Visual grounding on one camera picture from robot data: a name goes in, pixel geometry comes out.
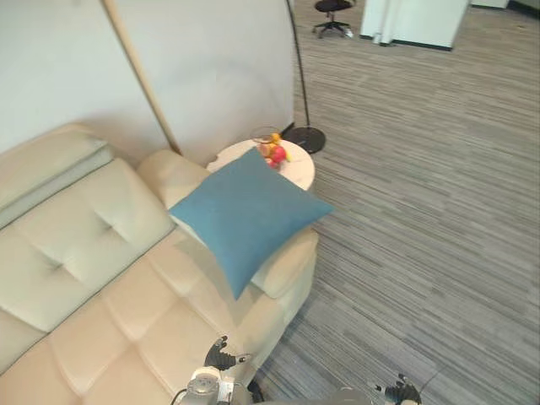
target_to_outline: office chair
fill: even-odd
[[[322,38],[322,34],[324,34],[324,32],[327,30],[338,30],[341,32],[341,36],[344,37],[346,31],[343,27],[350,30],[350,24],[340,23],[334,18],[337,11],[352,8],[356,4],[356,0],[352,1],[353,2],[351,3],[348,0],[320,0],[315,3],[315,8],[317,9],[317,11],[320,11],[321,13],[326,13],[330,21],[314,26],[313,34],[317,32],[317,28],[322,28],[322,30],[319,31],[319,38]]]

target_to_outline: cable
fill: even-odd
[[[170,405],[175,405],[175,402],[176,402],[176,399],[178,399],[178,396],[179,396],[180,394],[182,394],[183,392],[186,392],[186,391],[187,391],[186,388],[184,388],[183,390],[179,390],[179,391],[176,393],[175,397],[172,398],[172,401],[170,402]]]
[[[420,387],[420,391],[418,392],[418,394],[421,394],[422,391],[424,390],[424,388],[431,382],[431,380],[433,380],[436,376],[439,375],[439,373],[444,370],[444,369],[447,369],[449,366],[449,364],[445,365],[444,367],[442,367],[441,369],[439,369],[439,371],[437,371],[435,374],[433,374],[431,376],[431,378],[429,378],[429,380],[427,380],[421,387]]]

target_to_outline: black lamp base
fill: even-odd
[[[308,154],[314,154],[324,148],[327,137],[324,132],[313,127],[298,127],[289,129],[283,139],[292,143],[296,143],[301,148],[305,149]]]

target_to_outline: round white side table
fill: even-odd
[[[290,161],[285,160],[282,163],[279,174],[292,181],[296,186],[304,190],[309,190],[315,178],[313,159],[295,143],[282,140],[280,144],[289,153]],[[210,162],[207,169],[214,173],[229,162],[238,159],[242,154],[256,145],[257,143],[251,139],[235,143],[219,152],[218,158],[214,162]]]

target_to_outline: cream leather sofa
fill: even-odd
[[[0,156],[0,404],[168,405],[224,334],[249,382],[310,291],[317,235],[235,300],[166,210],[207,175],[167,150],[136,172],[73,126]]]

